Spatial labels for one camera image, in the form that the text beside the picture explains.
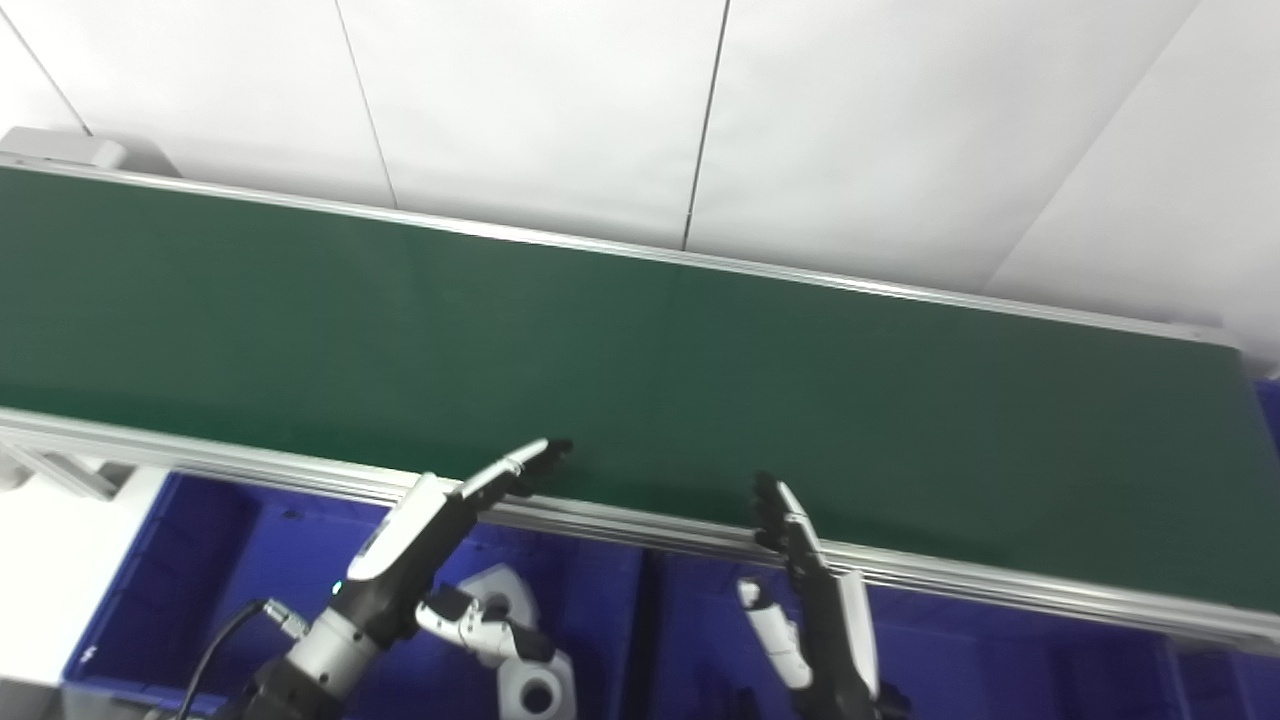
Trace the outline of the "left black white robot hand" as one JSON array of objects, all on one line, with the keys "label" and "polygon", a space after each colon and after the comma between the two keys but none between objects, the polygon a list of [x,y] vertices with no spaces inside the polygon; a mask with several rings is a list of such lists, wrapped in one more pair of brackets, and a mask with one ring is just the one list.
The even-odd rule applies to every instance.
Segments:
[{"label": "left black white robot hand", "polygon": [[352,646],[372,653],[424,630],[476,656],[550,662],[549,638],[434,579],[481,512],[507,496],[531,496],[535,480],[572,448],[571,439],[535,439],[451,488],[431,473],[420,477],[356,553],[325,615],[344,624]]}]

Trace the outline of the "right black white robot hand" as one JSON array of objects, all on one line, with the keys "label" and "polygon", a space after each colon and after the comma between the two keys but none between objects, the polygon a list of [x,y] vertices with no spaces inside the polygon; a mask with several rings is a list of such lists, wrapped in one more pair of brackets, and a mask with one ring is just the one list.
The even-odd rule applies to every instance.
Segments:
[{"label": "right black white robot hand", "polygon": [[755,577],[736,584],[739,605],[803,719],[879,719],[881,673],[864,575],[829,564],[804,506],[765,471],[751,483],[754,541],[783,560],[800,620]]}]

